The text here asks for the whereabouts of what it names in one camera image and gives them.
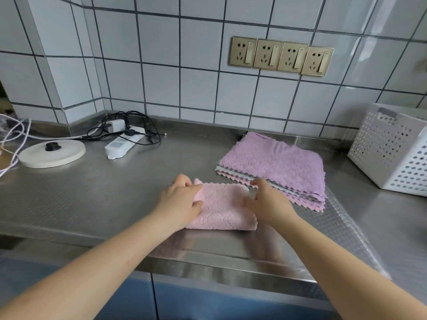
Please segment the gold outlet plate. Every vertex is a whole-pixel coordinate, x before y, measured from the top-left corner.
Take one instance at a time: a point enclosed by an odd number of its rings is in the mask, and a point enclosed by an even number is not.
[[[276,70],[283,42],[276,40],[258,39],[255,52],[254,67]]]
[[[257,40],[254,38],[232,37],[228,63],[230,65],[252,67],[256,47]]]
[[[280,53],[277,70],[282,72],[300,73],[307,54],[308,44],[284,42]]]
[[[325,76],[333,48],[310,46],[302,66],[302,75]]]

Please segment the black knob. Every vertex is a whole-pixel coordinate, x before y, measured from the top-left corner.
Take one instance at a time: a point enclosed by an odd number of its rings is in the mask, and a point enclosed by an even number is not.
[[[61,149],[61,146],[57,142],[48,142],[45,151],[56,151],[58,149]]]

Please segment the stainless steel countertop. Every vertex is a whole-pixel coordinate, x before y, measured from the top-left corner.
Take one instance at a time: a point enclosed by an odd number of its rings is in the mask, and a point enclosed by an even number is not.
[[[106,159],[106,142],[90,142],[86,155],[66,166],[8,172],[0,179],[0,234],[91,247],[149,213],[178,173],[231,182],[214,169],[242,130],[182,122],[159,122],[159,130],[168,133],[160,147],[136,147],[118,160]],[[380,190],[344,154],[318,152],[327,209],[295,206],[299,215],[426,302],[427,200]],[[265,225],[255,232],[179,231],[137,270],[325,299],[291,247]]]

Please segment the hand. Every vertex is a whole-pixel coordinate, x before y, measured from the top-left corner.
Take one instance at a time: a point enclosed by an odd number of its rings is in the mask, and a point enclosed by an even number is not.
[[[188,176],[179,174],[174,183],[161,192],[159,202],[152,213],[168,222],[174,232],[183,229],[201,211],[203,202],[193,203],[193,199],[202,187],[202,184],[193,185]]]
[[[254,200],[246,197],[244,204],[258,220],[274,227],[280,220],[298,216],[288,198],[279,190],[272,188],[264,178],[253,180],[251,185],[258,186],[257,195]]]

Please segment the left hand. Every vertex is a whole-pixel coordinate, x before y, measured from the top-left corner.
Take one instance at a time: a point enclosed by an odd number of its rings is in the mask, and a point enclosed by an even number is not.
[[[201,211],[202,201],[193,203],[193,199],[202,187],[202,184],[193,185],[188,176],[179,174],[174,183],[161,192],[159,202],[152,213],[168,222],[174,232],[183,229]]]

